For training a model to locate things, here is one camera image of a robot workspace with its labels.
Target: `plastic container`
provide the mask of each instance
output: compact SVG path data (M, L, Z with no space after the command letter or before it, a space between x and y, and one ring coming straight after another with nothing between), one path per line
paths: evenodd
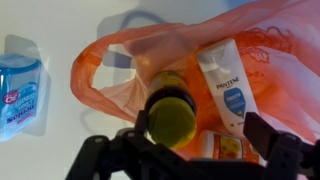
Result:
M261 165L266 163L249 141L207 130L199 136L197 153L205 158L243 159Z
M151 138L170 148L193 139L196 132L196 107L182 77L173 71L156 75L149 86L145 110L149 113Z
M0 141L36 116L41 62L18 54L0 55Z
M246 112L258 109L235 41L213 44L197 59L226 129L243 137Z

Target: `orange plastic bag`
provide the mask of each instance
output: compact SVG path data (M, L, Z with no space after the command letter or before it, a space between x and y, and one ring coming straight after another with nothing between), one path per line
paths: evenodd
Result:
M75 60L71 89L84 104L135 122L150 79L163 70L185 77L203 129L226 132L195 59L202 48L236 40L260 115L276 129L314 142L320 138L320 1L262 0L194 25L160 24L126 29L89 45ZM97 90L95 71L110 44L123 44L137 64L135 78ZM180 149L194 156L194 138Z

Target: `bottle cap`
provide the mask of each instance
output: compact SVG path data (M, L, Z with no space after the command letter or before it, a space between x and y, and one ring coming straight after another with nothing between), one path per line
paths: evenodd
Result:
M196 133L196 118L184 100L166 97L149 111L148 130L156 143L179 148L189 143Z

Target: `label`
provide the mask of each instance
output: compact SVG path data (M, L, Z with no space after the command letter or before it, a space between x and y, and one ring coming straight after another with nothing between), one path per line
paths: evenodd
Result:
M20 124L36 113L38 85L36 83L26 83L17 90L10 91L2 97L6 104L5 113L2 115L6 123Z
M164 88L165 86L179 86L187 89L182 77L173 71L164 71L156 75L149 86L149 94Z
M214 134L214 159L243 159L259 163L259 154L254 150L249 141Z
M223 99L227 108L236 116L244 119L246 100L239 88L232 88L223 93Z

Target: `white bottle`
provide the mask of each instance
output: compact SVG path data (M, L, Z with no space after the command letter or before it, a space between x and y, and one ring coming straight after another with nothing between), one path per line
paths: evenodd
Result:
M199 136L197 154L203 158L242 159L263 166L266 164L249 141L207 130Z
M211 45L197 59L226 129L243 136L246 112L258 109L235 41Z

